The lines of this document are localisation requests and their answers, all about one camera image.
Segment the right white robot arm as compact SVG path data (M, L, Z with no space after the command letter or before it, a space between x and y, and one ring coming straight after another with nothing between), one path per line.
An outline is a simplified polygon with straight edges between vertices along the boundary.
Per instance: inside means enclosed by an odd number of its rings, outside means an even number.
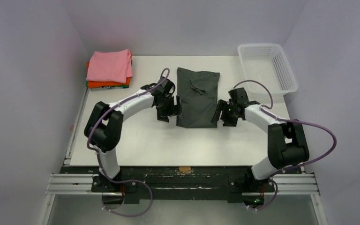
M238 120L242 119L264 131L268 139L267 156L253 165L250 175L244 178L247 189L255 191L276 171L309 160L308 144L301 124L282 121L264 111L265 106L249 100L244 88L230 90L229 96L227 101L218 101L212 121L221 120L225 127L236 127Z

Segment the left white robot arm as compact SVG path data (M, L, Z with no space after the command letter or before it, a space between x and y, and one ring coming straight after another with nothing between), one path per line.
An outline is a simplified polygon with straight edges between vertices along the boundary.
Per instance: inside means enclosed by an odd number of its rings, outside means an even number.
M114 192L125 183L145 184L136 179L122 180L120 177L116 147L120 142L123 123L135 114L153 107L157 111L158 121L169 122L169 117L180 115L180 97L173 95L175 89L172 81L161 77L157 83L144 85L122 100L95 104L84 129L86 146L95 152L99 166L95 185Z

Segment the dark grey t shirt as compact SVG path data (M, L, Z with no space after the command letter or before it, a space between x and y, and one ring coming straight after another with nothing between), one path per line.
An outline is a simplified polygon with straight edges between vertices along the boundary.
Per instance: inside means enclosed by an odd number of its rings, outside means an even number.
M219 72L177 68L177 96L181 116L176 126L182 128L217 128L213 121L218 104Z

